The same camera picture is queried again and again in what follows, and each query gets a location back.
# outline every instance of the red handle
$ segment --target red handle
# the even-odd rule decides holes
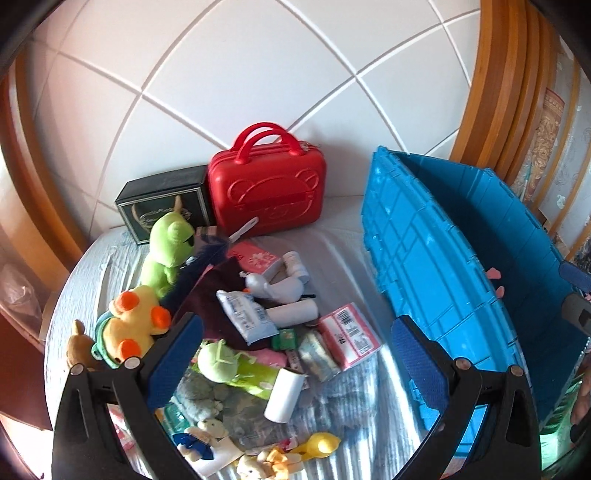
[[[248,136],[253,133],[255,130],[259,130],[259,128],[272,128],[274,130],[281,130],[283,132],[285,132],[285,128],[277,125],[277,124],[273,124],[271,122],[259,122],[257,124],[251,125],[247,128],[245,128],[242,133],[240,133],[240,135],[238,135],[236,137],[236,140],[234,140],[234,144],[232,146],[232,148],[230,150],[238,150],[240,149],[240,147],[244,144],[244,142],[246,141],[246,139],[248,138]]]
[[[248,157],[255,143],[265,137],[270,137],[272,135],[279,135],[281,137],[281,143],[289,145],[290,155],[304,155],[306,153],[296,138],[293,135],[287,133],[285,130],[267,130],[266,132],[261,132],[256,134],[254,137],[249,138],[238,152],[236,160],[234,161],[239,165],[244,165],[250,162]]]

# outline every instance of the blue plastic crate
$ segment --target blue plastic crate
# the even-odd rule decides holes
[[[380,147],[363,202],[365,245],[378,287],[452,358],[528,372],[541,424],[570,383],[587,337],[560,317],[572,286],[561,256],[490,169]],[[502,274],[498,300],[485,270]],[[422,405],[428,428],[436,411]],[[459,453],[482,421],[475,412]]]

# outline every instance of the light green plush head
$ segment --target light green plush head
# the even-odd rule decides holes
[[[178,212],[159,218],[150,232],[150,256],[167,268],[178,267],[193,253],[195,230]]]
[[[226,341],[222,339],[219,342],[202,345],[197,356],[199,371],[212,382],[229,382],[238,373],[239,355],[225,343]]]

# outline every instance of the silver tablecloth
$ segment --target silver tablecloth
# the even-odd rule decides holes
[[[343,442],[330,458],[308,462],[297,479],[390,480],[420,444],[407,389],[389,347],[392,310],[376,289],[371,259],[363,247],[361,201],[361,197],[327,199],[315,224],[255,239],[278,255],[300,253],[311,277],[307,292],[316,293],[321,314],[354,301],[385,342],[377,355],[338,375],[305,404],[300,399],[288,431],[296,432],[300,440],[330,431]],[[109,301],[138,284],[146,253],[147,246],[136,246],[124,227],[116,228],[89,248],[68,279],[47,335],[45,384],[52,422],[66,381],[72,321],[80,319],[93,336],[96,319]],[[135,460],[135,467],[146,474],[141,460]],[[216,476],[237,478],[231,467]]]

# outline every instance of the screw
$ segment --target screw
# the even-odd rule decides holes
[[[134,368],[139,367],[139,362],[140,362],[139,358],[137,358],[136,356],[133,356],[131,358],[128,358],[125,361],[124,365],[125,365],[125,368],[128,368],[129,370],[133,370]]]
[[[471,366],[472,364],[467,358],[458,358],[456,360],[456,367],[458,367],[460,370],[470,370]]]
[[[84,371],[84,365],[76,364],[70,369],[70,375],[80,375]]]
[[[523,375],[523,369],[519,365],[511,365],[511,373],[516,377]]]

